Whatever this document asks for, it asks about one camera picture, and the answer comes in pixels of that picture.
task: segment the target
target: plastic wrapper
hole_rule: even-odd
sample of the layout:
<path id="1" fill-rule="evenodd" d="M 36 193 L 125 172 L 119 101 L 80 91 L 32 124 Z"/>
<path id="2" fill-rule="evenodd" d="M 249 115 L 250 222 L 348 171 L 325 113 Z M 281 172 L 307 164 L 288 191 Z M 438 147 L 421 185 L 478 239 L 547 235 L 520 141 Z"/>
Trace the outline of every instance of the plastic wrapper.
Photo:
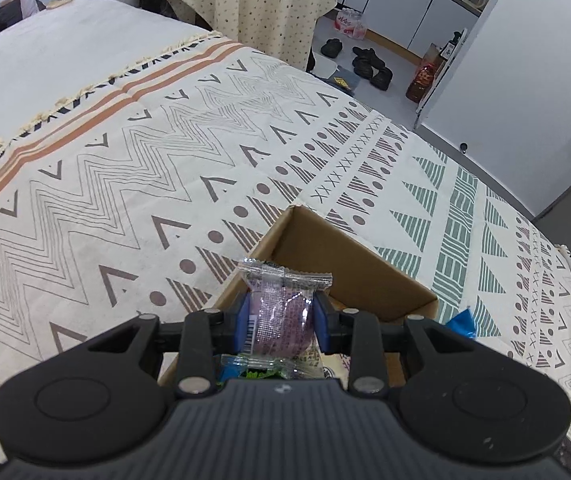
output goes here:
<path id="1" fill-rule="evenodd" d="M 363 40 L 366 33 L 367 25 L 363 21 L 363 18 L 361 18 L 357 23 L 355 23 L 355 30 L 352 31 L 352 38 L 354 38 L 354 40 Z"/>
<path id="2" fill-rule="evenodd" d="M 332 285 L 331 274 L 306 274 L 244 258 L 239 264 L 250 288 L 252 354 L 293 358 L 312 342 L 312 297 Z"/>
<path id="3" fill-rule="evenodd" d="M 245 379 L 323 379 L 323 369 L 303 362 L 262 355 L 221 355 L 219 382 Z"/>

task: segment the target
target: cardboard box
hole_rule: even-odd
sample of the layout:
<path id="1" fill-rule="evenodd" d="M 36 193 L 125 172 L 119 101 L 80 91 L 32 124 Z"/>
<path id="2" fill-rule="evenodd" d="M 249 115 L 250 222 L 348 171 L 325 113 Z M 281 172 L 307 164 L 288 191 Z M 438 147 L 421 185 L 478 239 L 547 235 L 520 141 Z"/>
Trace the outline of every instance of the cardboard box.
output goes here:
<path id="1" fill-rule="evenodd" d="M 432 291 L 304 206 L 288 207 L 249 256 L 301 272 L 331 272 L 328 294 L 340 310 L 358 308 L 395 323 L 408 314 L 437 315 L 438 299 Z M 235 274 L 213 306 L 224 310 L 247 290 Z M 388 354 L 387 360 L 390 384 L 405 383 L 398 355 Z M 174 376 L 174 369 L 175 364 L 162 383 Z"/>

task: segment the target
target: black shoe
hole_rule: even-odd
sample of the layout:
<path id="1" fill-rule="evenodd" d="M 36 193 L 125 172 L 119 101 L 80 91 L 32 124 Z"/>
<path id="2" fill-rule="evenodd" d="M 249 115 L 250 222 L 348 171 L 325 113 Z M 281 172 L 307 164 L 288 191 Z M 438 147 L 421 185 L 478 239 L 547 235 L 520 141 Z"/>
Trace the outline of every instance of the black shoe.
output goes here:
<path id="1" fill-rule="evenodd" d="M 387 90 L 390 81 L 392 81 L 392 70 L 383 67 L 376 76 L 370 79 L 370 84 L 379 90 Z"/>
<path id="2" fill-rule="evenodd" d="M 376 68 L 377 70 L 381 70 L 385 68 L 385 63 L 382 59 L 376 57 L 374 53 L 374 48 L 359 48 L 358 46 L 352 47 L 352 52 L 357 54 L 358 57 L 365 57 L 372 65 L 372 68 Z"/>
<path id="3" fill-rule="evenodd" d="M 341 40 L 338 40 L 338 38 L 332 38 L 331 40 L 326 41 L 326 44 L 322 46 L 321 53 L 325 57 L 334 59 L 339 55 L 341 49 L 343 49 Z"/>
<path id="4" fill-rule="evenodd" d="M 355 57 L 355 59 L 352 60 L 352 66 L 354 67 L 354 73 L 364 79 L 371 79 L 374 74 L 372 65 L 370 65 L 370 61 L 367 57 Z"/>

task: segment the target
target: metal screw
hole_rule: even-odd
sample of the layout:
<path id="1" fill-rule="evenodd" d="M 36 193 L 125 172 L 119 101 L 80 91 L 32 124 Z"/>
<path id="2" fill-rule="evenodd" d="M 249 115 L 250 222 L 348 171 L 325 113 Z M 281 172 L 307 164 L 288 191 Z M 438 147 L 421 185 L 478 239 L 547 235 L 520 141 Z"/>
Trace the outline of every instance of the metal screw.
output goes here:
<path id="1" fill-rule="evenodd" d="M 186 394 L 202 394 L 210 388 L 210 381 L 205 377 L 186 377 L 179 381 L 179 390 Z"/>
<path id="2" fill-rule="evenodd" d="M 384 382 L 376 377 L 360 377 L 353 386 L 357 392 L 362 394 L 376 394 L 379 393 L 385 386 Z"/>

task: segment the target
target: gray floor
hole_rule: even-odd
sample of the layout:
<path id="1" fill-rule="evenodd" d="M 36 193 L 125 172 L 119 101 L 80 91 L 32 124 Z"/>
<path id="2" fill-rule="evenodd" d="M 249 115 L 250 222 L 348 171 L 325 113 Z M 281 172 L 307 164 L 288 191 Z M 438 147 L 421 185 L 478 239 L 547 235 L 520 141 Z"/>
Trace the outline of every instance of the gray floor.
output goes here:
<path id="1" fill-rule="evenodd" d="M 402 124 L 409 130 L 412 130 L 416 118 L 415 110 L 417 105 L 405 96 L 405 92 L 414 77 L 416 66 L 370 40 L 359 41 L 349 38 L 334 29 L 332 20 L 325 17 L 320 18 L 314 30 L 313 51 L 319 52 L 330 38 L 339 38 L 341 40 L 343 49 L 337 59 L 335 59 L 335 62 L 347 70 L 352 70 L 352 60 L 355 57 L 355 54 L 352 53 L 353 46 L 374 48 L 376 55 L 383 59 L 385 65 L 392 70 L 393 77 L 390 88 L 384 92 L 373 87 L 367 79 L 362 79 L 355 90 L 355 98 L 380 111 L 394 123 Z"/>

